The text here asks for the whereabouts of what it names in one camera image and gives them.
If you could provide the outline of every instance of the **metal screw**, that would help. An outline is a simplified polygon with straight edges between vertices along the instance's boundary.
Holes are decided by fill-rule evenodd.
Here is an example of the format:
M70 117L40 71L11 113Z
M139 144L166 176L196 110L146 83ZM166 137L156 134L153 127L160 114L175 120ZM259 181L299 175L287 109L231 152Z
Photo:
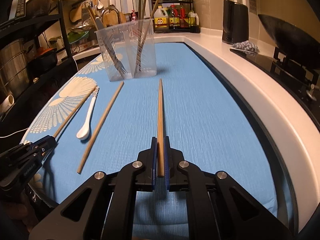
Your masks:
M179 162L179 166L182 168L186 168L189 166L189 163L187 161L181 161Z
M102 179L104 177L104 173L102 171L98 171L94 174L96 179Z
M135 161L132 163L132 166L135 168L140 168L142 166L142 162L140 161Z
M219 179L225 179L227 177L227 174L224 171L219 171L217 176Z

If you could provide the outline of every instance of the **white countertop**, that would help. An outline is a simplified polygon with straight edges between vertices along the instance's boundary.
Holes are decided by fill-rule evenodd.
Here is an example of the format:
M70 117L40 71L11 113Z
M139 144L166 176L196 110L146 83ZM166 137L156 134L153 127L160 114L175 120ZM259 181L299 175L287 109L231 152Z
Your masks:
M298 203L299 231L320 202L320 133L299 103L275 80L221 42L221 31L155 34L155 42L184 42L209 61L242 94L272 136L288 168ZM260 53L274 47L261 41ZM99 54L95 48L75 60Z

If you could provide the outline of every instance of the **clear plastic cup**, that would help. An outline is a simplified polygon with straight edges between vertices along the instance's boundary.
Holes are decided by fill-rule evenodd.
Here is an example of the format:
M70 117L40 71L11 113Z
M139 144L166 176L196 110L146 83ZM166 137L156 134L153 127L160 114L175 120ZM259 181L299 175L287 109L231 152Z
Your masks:
M110 81L156 75L153 19L110 26L96 34Z

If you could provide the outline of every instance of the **stove knob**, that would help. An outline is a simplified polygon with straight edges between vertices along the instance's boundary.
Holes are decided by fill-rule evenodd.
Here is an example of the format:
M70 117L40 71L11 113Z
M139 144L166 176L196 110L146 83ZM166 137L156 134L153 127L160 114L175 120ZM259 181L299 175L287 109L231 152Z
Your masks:
M313 100L313 101L317 101L316 97L314 95L312 95L313 91L315 89L315 85L311 84L311 89L307 90L307 95Z

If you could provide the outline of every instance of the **white cable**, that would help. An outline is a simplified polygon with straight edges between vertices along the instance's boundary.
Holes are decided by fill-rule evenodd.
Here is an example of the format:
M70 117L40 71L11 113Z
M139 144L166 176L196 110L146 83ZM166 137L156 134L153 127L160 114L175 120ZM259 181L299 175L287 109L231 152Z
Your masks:
M7 136L3 136L3 137L0 137L0 138L7 138L7 137L9 137L9 136L11 136L11 135L14 135L14 134L17 133L17 132L22 132L22 131L25 131L25 130L27 130L27 129L29 129L29 128L25 128L25 129L23 129L23 130L16 131L16 132L14 132L14 133L12 133L12 134L9 134L9 135L7 135Z

